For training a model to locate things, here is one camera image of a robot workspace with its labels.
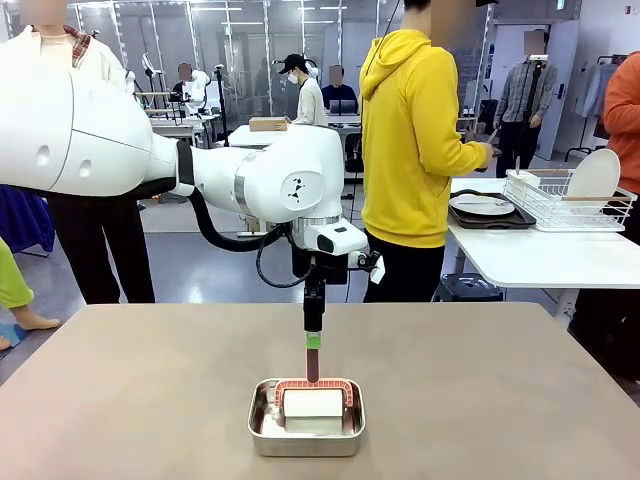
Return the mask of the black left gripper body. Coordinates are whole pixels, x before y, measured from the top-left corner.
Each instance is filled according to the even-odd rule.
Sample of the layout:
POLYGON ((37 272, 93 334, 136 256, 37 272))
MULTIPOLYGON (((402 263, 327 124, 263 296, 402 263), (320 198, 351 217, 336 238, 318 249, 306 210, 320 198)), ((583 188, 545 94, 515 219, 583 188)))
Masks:
POLYGON ((292 273, 305 281, 309 276, 324 279, 327 285, 348 283, 347 256, 292 248, 292 273))

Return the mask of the red handled lint roller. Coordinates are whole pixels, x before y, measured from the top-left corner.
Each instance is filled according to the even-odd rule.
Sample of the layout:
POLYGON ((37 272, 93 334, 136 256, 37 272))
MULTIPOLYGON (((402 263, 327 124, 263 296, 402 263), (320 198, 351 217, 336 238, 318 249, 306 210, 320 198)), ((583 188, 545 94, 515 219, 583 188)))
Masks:
POLYGON ((321 376, 318 348, 306 349, 304 378, 281 379, 274 387, 274 404, 287 420, 342 418, 354 398, 349 379, 321 376))

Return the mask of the person's right forearm yellow sleeve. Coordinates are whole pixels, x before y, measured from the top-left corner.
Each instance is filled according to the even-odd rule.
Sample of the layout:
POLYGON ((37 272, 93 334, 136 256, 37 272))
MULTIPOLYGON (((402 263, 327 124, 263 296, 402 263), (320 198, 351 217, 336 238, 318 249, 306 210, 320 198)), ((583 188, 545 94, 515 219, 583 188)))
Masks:
POLYGON ((447 141, 443 144, 440 172, 446 176, 466 175, 479 166, 483 157, 478 142, 447 141))

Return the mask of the person's right hand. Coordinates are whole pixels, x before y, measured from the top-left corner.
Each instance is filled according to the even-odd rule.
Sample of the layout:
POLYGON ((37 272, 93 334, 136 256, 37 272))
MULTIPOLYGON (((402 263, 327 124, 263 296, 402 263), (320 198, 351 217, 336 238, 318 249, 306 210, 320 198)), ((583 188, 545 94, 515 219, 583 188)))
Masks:
POLYGON ((476 168, 476 171, 486 171, 491 165, 494 158, 499 154, 499 150, 496 149, 491 143, 480 142, 479 145, 483 148, 483 160, 476 168))

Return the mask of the steel rectangular tray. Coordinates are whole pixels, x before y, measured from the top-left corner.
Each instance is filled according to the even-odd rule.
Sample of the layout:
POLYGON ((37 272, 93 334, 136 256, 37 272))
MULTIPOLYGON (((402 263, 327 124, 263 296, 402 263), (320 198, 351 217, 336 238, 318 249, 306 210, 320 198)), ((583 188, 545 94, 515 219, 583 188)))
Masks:
POLYGON ((360 386, 353 380, 354 404, 338 419, 287 420, 274 404, 278 380, 265 379, 254 388, 248 430, 255 450, 265 457, 352 457, 360 449, 366 416, 360 386))

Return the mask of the flat cardboard box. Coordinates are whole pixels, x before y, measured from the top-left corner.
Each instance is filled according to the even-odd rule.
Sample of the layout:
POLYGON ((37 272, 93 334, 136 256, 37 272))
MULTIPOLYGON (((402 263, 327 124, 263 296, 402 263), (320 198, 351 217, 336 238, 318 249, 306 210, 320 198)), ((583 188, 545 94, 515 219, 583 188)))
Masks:
POLYGON ((288 117, 252 117, 249 120, 251 132, 286 131, 291 121, 288 117))

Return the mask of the white background desk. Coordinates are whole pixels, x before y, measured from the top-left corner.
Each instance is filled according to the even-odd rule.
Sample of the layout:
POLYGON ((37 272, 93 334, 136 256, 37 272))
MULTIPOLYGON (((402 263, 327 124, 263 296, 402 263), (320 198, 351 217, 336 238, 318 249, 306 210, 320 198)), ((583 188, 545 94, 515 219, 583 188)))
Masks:
POLYGON ((292 133, 296 125, 282 131, 252 131, 249 125, 241 125, 229 135, 229 145, 238 148, 265 148, 292 133))

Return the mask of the person in black cap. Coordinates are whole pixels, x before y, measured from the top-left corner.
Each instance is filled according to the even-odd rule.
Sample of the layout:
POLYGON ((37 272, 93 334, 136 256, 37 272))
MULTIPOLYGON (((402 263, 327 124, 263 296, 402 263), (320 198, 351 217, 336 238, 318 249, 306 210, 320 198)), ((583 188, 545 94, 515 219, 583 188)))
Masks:
POLYGON ((289 54, 279 71, 299 89, 297 115, 291 124, 328 126, 321 88, 306 66, 305 58, 297 53, 289 54))

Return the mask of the white cutlery holder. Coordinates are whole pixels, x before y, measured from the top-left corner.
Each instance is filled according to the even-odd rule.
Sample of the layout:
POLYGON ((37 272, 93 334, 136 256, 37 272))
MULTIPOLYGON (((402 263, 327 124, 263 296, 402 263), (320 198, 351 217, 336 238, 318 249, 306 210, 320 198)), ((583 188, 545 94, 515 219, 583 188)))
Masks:
POLYGON ((538 188, 541 177, 534 171, 524 168, 520 157, 515 160, 515 167, 507 171, 507 181, 513 185, 513 190, 525 192, 528 188, 538 188))

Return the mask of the mannequin in white jacket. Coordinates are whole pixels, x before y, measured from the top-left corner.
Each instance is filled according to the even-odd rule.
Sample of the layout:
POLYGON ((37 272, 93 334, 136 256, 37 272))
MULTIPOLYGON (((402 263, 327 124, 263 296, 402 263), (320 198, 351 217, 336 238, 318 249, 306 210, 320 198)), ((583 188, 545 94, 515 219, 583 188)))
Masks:
MULTIPOLYGON (((124 92, 125 69, 108 46, 66 24, 67 0, 20 0, 23 31, 9 53, 74 69, 124 92)), ((131 199, 51 197, 56 233, 88 304, 153 303, 155 294, 139 208, 131 199)))

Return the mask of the seated background person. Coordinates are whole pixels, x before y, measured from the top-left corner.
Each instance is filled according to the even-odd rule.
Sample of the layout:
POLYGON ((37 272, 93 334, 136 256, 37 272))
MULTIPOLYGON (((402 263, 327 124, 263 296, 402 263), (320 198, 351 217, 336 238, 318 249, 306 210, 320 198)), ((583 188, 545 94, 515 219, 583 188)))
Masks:
POLYGON ((189 63, 178 65, 178 82, 172 87, 170 99, 175 102, 188 103, 194 98, 193 68, 189 63))

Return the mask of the white plate standing upright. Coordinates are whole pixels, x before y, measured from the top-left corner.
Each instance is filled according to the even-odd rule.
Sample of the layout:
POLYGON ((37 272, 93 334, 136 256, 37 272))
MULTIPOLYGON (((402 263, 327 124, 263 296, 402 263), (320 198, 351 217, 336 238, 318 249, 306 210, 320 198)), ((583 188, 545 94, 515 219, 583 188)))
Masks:
POLYGON ((609 198, 616 192, 621 166, 618 155, 599 149, 585 157, 574 169, 566 195, 571 198, 609 198))

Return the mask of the mannequin leg in green trousers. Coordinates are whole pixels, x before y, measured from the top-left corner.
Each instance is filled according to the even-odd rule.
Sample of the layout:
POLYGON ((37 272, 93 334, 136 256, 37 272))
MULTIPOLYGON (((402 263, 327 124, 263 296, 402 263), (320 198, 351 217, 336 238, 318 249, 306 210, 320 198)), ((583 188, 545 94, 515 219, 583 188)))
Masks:
POLYGON ((61 325, 59 319, 45 318, 31 306, 34 293, 22 276, 14 256, 0 237, 0 307, 8 309, 25 331, 49 330, 61 325))

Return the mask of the blue cloth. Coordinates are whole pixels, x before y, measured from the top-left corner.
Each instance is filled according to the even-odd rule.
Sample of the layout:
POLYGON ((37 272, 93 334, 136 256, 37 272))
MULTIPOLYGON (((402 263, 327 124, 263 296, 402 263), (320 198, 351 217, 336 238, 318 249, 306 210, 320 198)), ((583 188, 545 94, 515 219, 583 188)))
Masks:
POLYGON ((56 232, 46 201, 32 193, 0 185, 0 237, 12 253, 34 246, 51 253, 56 232))

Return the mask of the wooden rail frame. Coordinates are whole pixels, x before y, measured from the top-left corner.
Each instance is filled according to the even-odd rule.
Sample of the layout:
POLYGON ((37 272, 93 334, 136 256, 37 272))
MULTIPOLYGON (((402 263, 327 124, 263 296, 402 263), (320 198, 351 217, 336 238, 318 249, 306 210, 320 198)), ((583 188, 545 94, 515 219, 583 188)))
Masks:
POLYGON ((174 92, 140 92, 133 93, 138 104, 150 118, 181 119, 179 97, 174 92))

